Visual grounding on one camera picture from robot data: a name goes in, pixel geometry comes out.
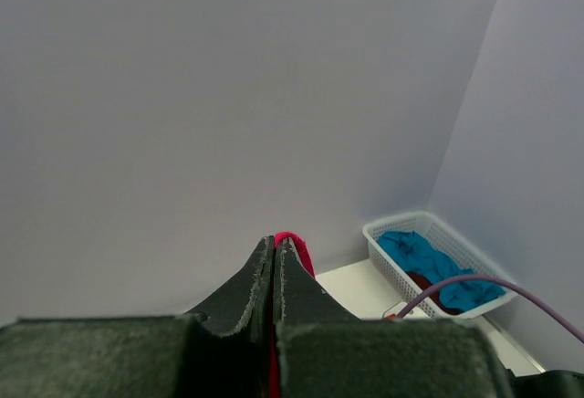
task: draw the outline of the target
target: blue cloth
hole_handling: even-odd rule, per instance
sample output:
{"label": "blue cloth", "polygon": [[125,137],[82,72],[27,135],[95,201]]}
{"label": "blue cloth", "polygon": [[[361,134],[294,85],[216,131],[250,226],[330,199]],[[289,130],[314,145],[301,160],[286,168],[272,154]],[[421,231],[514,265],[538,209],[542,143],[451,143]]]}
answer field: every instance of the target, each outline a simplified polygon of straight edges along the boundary
{"label": "blue cloth", "polygon": [[[459,268],[449,256],[434,249],[415,232],[386,232],[377,242],[401,270],[422,275],[432,284],[474,273],[471,268]],[[465,312],[504,294],[504,290],[492,282],[455,282],[440,290],[440,301],[448,309]]]}

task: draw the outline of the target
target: white surface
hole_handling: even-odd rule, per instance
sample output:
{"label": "white surface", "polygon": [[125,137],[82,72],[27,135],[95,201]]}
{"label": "white surface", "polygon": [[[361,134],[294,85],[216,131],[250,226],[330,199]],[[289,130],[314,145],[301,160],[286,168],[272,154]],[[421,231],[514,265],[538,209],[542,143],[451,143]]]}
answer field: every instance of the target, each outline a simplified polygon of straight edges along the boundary
{"label": "white surface", "polygon": [[[498,0],[429,209],[584,329],[584,0]],[[584,348],[521,299],[498,310],[547,369]]]}
{"label": "white surface", "polygon": [[[460,268],[471,268],[480,275],[499,277],[513,282],[513,279],[501,267],[435,215],[424,211],[402,213],[366,224],[363,226],[363,234],[367,238],[371,262],[394,287],[407,296],[407,300],[414,299],[422,293],[422,289],[377,243],[378,238],[387,231],[415,232],[428,240],[432,247],[453,259]],[[505,295],[455,317],[470,319],[482,316],[488,311],[505,305],[516,296],[516,293],[511,290],[505,289],[505,292]],[[430,298],[423,301],[420,307],[433,318],[454,317],[444,312]]]}
{"label": "white surface", "polygon": [[432,190],[495,0],[0,0],[0,316],[318,268]]}
{"label": "white surface", "polygon": [[[402,300],[369,260],[317,275],[317,281],[340,305],[362,319],[380,319],[385,310]],[[529,356],[486,319],[467,320],[485,333],[501,362],[515,375],[540,373]]]}

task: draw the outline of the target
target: basket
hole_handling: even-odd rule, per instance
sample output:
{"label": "basket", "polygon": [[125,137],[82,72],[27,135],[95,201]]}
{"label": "basket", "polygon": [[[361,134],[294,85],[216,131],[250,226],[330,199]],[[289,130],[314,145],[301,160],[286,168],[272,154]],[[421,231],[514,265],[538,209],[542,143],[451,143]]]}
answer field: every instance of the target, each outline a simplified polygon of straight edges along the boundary
{"label": "basket", "polygon": [[[395,215],[365,225],[363,234],[368,241],[370,260],[407,301],[422,293],[422,289],[378,245],[377,239],[387,231],[415,232],[428,240],[433,248],[452,258],[461,268],[470,267],[477,274],[499,277],[514,282],[506,272],[479,249],[457,234],[446,223],[429,213],[420,211]],[[503,296],[456,316],[442,311],[430,298],[424,300],[420,307],[431,318],[471,319],[505,305],[516,296],[515,292],[503,289],[505,290]]]}

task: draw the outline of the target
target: white tabletop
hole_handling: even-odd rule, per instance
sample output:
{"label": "white tabletop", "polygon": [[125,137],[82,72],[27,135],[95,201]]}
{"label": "white tabletop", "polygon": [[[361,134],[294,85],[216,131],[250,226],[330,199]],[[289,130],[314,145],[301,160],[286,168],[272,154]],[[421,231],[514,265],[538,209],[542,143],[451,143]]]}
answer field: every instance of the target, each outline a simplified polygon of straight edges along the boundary
{"label": "white tabletop", "polygon": [[[402,296],[367,259],[317,275],[317,281],[340,305],[361,319],[380,319]],[[493,343],[501,362],[515,375],[541,373],[541,367],[506,332],[487,319],[470,319]]]}

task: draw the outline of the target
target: wall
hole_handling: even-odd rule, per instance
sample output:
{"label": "wall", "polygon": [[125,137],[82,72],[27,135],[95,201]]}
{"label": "wall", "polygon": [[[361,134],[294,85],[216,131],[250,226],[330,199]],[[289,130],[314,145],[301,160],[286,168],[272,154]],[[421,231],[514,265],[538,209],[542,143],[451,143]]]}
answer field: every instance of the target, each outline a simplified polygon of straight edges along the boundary
{"label": "wall", "polygon": [[[584,0],[498,0],[430,208],[584,329]],[[497,318],[548,368],[584,351],[524,300]]]}
{"label": "wall", "polygon": [[0,316],[172,309],[422,207],[495,0],[0,0]]}

